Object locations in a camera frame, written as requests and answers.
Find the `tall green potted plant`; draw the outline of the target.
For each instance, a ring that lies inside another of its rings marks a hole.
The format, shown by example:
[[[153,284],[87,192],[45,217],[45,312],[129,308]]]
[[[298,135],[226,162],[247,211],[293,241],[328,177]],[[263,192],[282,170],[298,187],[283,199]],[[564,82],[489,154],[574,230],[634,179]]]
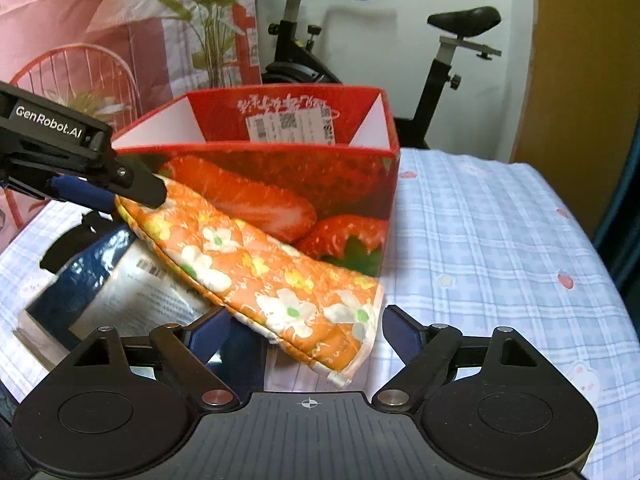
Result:
[[[220,88],[228,84],[224,68],[236,60],[236,40],[245,35],[236,24],[233,9],[244,0],[156,0],[168,18],[186,24],[195,47],[189,53],[194,70],[206,73],[206,86]]]

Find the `small spiky potted plant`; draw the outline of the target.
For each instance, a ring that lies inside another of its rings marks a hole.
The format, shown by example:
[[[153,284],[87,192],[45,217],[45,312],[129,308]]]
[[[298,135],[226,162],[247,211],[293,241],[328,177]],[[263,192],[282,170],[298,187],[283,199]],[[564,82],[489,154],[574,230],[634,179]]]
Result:
[[[70,91],[64,94],[55,90],[46,90],[44,96],[52,102],[99,120],[131,110],[130,105],[118,102],[114,96],[107,96],[100,92],[81,91],[74,93]]]

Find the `white shipping label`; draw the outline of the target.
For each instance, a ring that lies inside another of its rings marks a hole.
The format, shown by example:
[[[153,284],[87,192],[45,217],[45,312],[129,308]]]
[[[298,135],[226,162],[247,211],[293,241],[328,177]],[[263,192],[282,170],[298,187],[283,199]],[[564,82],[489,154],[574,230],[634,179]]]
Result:
[[[329,107],[266,113],[245,119],[250,140],[260,143],[334,145]]]

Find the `blue plaid strawberry tablecloth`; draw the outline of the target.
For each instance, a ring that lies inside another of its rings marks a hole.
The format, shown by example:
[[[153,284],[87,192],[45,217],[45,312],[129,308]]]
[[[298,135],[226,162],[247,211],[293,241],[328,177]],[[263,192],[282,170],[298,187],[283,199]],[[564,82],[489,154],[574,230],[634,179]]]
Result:
[[[386,299],[424,324],[511,326],[592,403],[590,479],[639,474],[639,339],[589,238],[538,172],[405,150],[385,251]]]

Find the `red strawberry cardboard box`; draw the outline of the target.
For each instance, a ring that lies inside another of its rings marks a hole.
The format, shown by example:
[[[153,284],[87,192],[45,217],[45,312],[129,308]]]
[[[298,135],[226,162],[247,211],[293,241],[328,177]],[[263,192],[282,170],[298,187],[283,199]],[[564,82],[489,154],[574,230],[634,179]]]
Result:
[[[329,107],[334,145],[260,143],[245,119]],[[262,84],[191,91],[113,142],[119,154],[184,183],[312,258],[381,272],[399,170],[386,94],[341,84]]]

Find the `teal curtain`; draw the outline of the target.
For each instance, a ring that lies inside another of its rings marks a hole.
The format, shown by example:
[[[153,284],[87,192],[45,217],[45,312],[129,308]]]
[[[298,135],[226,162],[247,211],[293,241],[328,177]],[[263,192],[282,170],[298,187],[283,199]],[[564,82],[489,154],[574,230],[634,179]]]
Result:
[[[639,153],[636,126],[617,188],[592,241],[623,297],[639,287]]]

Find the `wooden door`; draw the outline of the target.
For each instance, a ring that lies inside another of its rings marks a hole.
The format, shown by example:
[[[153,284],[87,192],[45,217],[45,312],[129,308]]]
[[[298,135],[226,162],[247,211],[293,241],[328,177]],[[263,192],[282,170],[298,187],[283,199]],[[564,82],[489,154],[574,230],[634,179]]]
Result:
[[[512,158],[533,166],[587,234],[600,224],[639,115],[639,0],[537,0]]]

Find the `blue packaged item white label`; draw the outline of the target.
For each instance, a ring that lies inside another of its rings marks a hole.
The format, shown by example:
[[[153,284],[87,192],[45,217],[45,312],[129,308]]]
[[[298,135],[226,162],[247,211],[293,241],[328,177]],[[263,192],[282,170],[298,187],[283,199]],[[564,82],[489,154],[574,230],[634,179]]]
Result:
[[[214,308],[170,272],[130,229],[120,226],[70,259],[18,315],[15,335],[47,369],[102,325],[120,336],[187,326]],[[229,336],[207,367],[242,400],[262,390],[267,343],[231,316]]]

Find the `orange floral oven mitt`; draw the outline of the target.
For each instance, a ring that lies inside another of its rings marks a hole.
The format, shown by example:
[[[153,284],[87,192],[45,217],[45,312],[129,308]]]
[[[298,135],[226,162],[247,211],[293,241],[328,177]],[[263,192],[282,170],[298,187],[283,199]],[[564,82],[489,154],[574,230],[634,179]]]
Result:
[[[134,234],[212,304],[335,387],[349,385],[378,332],[378,280],[314,260],[186,185],[163,182],[167,198],[157,208],[115,198]]]

